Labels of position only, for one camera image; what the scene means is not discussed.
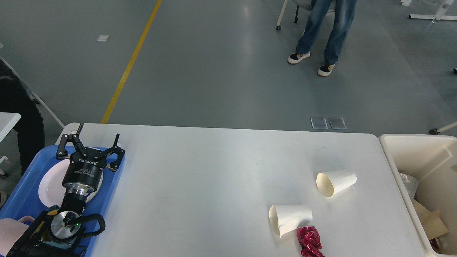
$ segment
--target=jeans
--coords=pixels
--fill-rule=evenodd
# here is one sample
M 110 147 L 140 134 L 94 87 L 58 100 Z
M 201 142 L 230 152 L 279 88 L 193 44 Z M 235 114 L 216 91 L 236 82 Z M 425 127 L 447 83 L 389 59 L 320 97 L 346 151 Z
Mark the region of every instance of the jeans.
M 37 152 L 44 147 L 43 118 L 35 103 L 15 79 L 0 79 L 0 112 L 15 112 L 21 115 L 13 129 L 17 132 L 24 172 Z
M 305 54 L 310 51 L 331 2 L 332 0 L 312 0 L 313 10 L 306 23 L 305 32 L 298 41 L 297 48 L 295 48 L 297 53 Z M 336 0 L 333 30 L 324 50 L 325 64 L 333 65 L 338 61 L 347 33 L 354 20 L 356 4 L 357 0 Z

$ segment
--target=white plate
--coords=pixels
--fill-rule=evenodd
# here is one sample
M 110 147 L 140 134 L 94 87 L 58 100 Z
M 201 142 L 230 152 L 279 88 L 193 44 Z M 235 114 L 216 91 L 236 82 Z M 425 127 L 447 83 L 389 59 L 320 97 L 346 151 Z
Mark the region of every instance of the white plate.
M 60 206 L 62 200 L 65 196 L 66 189 L 62 186 L 62 181 L 64 179 L 65 173 L 67 172 L 68 165 L 70 160 L 65 159 L 58 162 L 56 165 L 52 166 L 46 174 L 44 174 L 43 179 L 38 186 L 38 196 L 40 197 L 41 202 L 46 205 L 46 207 L 51 207 L 54 205 Z M 101 175 L 100 183 L 98 183 L 98 189 L 100 189 L 101 182 L 103 181 L 103 173 Z M 91 193 L 86 202 L 89 202 L 96 194 L 98 190 Z

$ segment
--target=gray floor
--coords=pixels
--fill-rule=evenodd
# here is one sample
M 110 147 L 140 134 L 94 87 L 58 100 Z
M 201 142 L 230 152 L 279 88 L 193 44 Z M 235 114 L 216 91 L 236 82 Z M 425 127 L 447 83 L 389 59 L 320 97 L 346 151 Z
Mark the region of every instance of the gray floor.
M 0 55 L 64 123 L 99 123 L 156 1 L 0 0 Z M 281 0 L 166 0 L 109 123 L 314 131 L 310 117 L 344 117 L 347 130 L 426 134 L 457 120 L 457 21 L 411 20 L 438 6 L 359 1 L 340 61 L 317 75 L 333 16 L 311 58 L 286 62 L 308 13 Z M 447 15 L 457 15 L 457 4 Z M 98 35 L 110 35 L 98 43 Z M 40 107 L 47 145 L 60 127 Z M 457 135 L 457 128 L 443 134 Z M 0 143 L 19 180 L 15 133 Z

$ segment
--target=shiny pink wrapper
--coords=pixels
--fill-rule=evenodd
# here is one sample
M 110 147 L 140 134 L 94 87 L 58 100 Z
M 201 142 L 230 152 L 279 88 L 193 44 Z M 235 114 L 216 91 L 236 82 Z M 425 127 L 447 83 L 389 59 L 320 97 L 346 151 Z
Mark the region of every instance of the shiny pink wrapper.
M 297 229 L 298 242 L 302 246 L 302 255 L 305 257 L 324 257 L 319 251 L 322 249 L 320 236 L 314 226 Z

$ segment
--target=blue tray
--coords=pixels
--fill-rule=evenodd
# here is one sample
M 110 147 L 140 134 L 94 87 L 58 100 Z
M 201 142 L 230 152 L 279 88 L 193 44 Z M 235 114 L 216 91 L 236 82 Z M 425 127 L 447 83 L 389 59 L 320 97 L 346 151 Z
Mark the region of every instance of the blue tray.
M 43 148 L 37 153 L 13 193 L 0 210 L 0 219 L 12 218 L 18 220 L 27 215 L 37 218 L 42 211 L 48 210 L 48 208 L 40 201 L 38 196 L 38 186 L 40 185 L 44 174 L 46 174 L 52 166 L 61 161 L 56 159 L 57 148 L 57 145 L 52 145 Z M 69 154 L 74 152 L 73 147 L 65 148 Z M 108 163 L 111 163 L 112 161 L 115 161 L 116 158 L 116 155 L 112 155 L 107 158 L 107 161 Z M 109 169 L 103 170 L 103 182 L 101 187 L 98 189 L 99 192 L 90 202 L 87 203 L 83 216 L 93 213 L 99 213 L 102 216 L 105 216 L 106 210 L 108 209 L 122 172 L 122 163 L 120 167 L 121 168 L 118 169 L 117 172 L 112 172 Z M 96 221 L 85 223 L 84 227 L 86 227 L 87 232 L 92 232 L 99 228 Z M 97 236 L 83 238 L 79 243 L 79 245 L 87 247 L 87 251 L 84 255 L 85 257 L 89 257 L 92 253 L 96 239 Z

